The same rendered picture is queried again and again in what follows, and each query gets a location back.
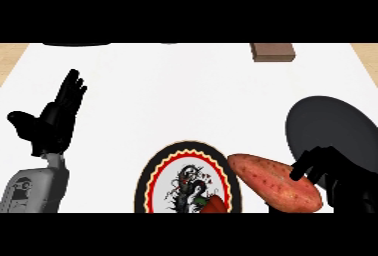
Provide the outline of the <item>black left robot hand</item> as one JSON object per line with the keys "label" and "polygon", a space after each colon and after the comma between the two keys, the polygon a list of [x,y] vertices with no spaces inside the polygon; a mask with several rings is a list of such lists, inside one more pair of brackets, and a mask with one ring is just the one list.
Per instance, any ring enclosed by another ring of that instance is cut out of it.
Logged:
{"label": "black left robot hand", "polygon": [[62,155],[70,147],[77,112],[88,87],[80,72],[71,69],[61,84],[54,102],[49,102],[39,117],[23,111],[12,111],[8,120],[21,139],[31,142],[31,155]]}

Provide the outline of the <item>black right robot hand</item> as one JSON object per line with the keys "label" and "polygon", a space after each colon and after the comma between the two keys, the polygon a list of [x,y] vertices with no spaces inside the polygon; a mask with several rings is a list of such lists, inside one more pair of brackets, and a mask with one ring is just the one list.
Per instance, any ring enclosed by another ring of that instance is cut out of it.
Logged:
{"label": "black right robot hand", "polygon": [[313,184],[325,178],[327,201],[336,213],[378,214],[378,174],[358,166],[333,146],[303,152],[291,179],[299,181],[306,171]]}

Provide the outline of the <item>reddish brown sweet potato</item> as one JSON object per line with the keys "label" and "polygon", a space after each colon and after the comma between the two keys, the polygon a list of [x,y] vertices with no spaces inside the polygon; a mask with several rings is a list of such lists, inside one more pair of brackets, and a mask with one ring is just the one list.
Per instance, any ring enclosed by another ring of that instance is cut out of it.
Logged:
{"label": "reddish brown sweet potato", "polygon": [[293,167],[249,154],[228,156],[232,171],[271,207],[285,213],[313,213],[322,206],[318,188],[306,177],[294,181]]}

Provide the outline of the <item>black rimmed patterned plate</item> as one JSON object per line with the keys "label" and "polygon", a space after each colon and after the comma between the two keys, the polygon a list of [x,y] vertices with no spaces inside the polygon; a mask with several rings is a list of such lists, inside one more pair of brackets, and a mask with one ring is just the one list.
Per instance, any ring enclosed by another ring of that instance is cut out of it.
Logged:
{"label": "black rimmed patterned plate", "polygon": [[243,211],[241,188],[223,153],[207,143],[182,141],[151,158],[138,182],[136,213]]}

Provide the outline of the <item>brown wooden block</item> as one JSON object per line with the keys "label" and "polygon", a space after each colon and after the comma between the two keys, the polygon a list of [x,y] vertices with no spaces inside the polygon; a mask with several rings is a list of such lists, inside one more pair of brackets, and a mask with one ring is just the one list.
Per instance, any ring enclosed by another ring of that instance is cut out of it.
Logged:
{"label": "brown wooden block", "polygon": [[251,52],[256,62],[291,62],[296,58],[291,43],[253,43]]}

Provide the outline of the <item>dark grey pan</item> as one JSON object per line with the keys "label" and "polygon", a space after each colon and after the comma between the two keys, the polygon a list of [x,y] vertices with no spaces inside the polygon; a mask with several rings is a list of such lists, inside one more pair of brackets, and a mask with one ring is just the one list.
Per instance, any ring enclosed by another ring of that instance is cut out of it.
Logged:
{"label": "dark grey pan", "polygon": [[378,126],[356,107],[328,96],[302,99],[285,132],[294,180],[308,174],[322,187],[324,176],[352,187],[378,186]]}

